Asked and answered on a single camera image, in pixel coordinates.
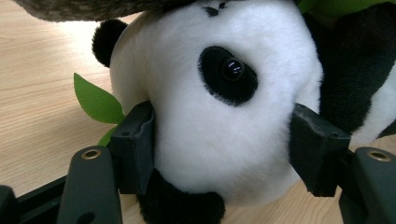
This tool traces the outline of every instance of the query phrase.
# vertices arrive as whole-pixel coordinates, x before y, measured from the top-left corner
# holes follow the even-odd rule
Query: white fur
[[[352,147],[374,141],[396,120],[396,64],[393,65],[384,85],[373,95],[371,103],[363,125],[352,134]]]
[[[266,203],[297,179],[288,157],[290,115],[297,98],[318,111],[321,66],[291,1],[230,1],[212,18],[202,10],[220,3],[140,16],[113,51],[113,90],[124,113],[153,104],[155,166],[168,182],[191,193],[215,191],[230,204]],[[256,72],[258,89],[245,104],[224,104],[206,90],[198,62],[210,46]]]

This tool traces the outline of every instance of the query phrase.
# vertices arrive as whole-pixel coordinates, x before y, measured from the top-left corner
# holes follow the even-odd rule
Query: panda plush toy
[[[396,133],[395,6],[328,28],[297,2],[148,4],[130,25],[101,23],[92,49],[124,113],[150,100],[156,114],[155,171],[138,195],[147,223],[220,223],[225,204],[283,195],[298,179],[288,152],[297,103],[349,132],[352,147]],[[54,21],[98,19],[25,8]]]

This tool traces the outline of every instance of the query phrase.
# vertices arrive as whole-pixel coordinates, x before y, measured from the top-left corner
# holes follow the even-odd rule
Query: brass insert
[[[380,151],[370,150],[367,155],[378,161],[392,161],[392,158]]]
[[[93,160],[96,159],[102,154],[102,151],[99,149],[91,149],[84,153],[82,153],[81,158],[84,160]]]

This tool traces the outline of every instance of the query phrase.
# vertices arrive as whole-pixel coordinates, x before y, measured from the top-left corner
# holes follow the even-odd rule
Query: panda ear
[[[120,20],[101,22],[92,39],[92,51],[99,63],[110,66],[111,54],[123,30],[128,25]]]

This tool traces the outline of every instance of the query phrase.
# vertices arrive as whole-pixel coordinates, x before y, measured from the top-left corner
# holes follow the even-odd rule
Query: wooden table
[[[111,127],[87,117],[73,89],[77,72],[111,91],[108,69],[91,53],[96,26],[40,21],[0,0],[0,184],[17,196],[66,175],[73,154]],[[373,146],[396,153],[396,136]],[[135,197],[121,201],[124,223],[143,223]],[[337,202],[314,198],[299,182],[265,206],[229,207],[223,223],[342,223]]]

